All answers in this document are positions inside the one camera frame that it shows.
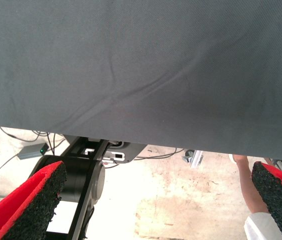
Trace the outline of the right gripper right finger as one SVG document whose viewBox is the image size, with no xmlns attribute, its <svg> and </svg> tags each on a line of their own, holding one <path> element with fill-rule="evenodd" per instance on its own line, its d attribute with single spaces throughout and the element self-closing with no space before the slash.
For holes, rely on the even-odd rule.
<svg viewBox="0 0 282 240">
<path fill-rule="evenodd" d="M 254 163 L 252 182 L 282 233 L 282 171 L 266 163 Z"/>
</svg>

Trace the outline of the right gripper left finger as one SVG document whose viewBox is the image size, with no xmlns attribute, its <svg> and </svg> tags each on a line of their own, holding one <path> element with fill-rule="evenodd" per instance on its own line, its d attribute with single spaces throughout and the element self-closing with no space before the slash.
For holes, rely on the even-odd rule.
<svg viewBox="0 0 282 240">
<path fill-rule="evenodd" d="M 0 240 L 43 240 L 66 182 L 62 161 L 51 163 L 0 201 Z"/>
</svg>

